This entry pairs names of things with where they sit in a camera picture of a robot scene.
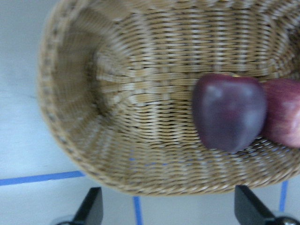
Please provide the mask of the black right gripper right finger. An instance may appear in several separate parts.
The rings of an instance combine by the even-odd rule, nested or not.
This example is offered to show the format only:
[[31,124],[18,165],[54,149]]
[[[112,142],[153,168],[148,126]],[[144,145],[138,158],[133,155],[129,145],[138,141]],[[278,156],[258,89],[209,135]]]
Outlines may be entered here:
[[234,214],[240,225],[298,225],[299,220],[274,214],[246,185],[236,185]]

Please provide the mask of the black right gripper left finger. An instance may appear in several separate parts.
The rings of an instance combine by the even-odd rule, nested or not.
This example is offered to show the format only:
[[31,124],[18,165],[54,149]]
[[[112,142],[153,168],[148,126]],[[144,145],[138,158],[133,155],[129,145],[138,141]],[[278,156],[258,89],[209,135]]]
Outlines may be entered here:
[[58,225],[101,225],[104,217],[101,187],[89,189],[82,204],[70,221],[62,221]]

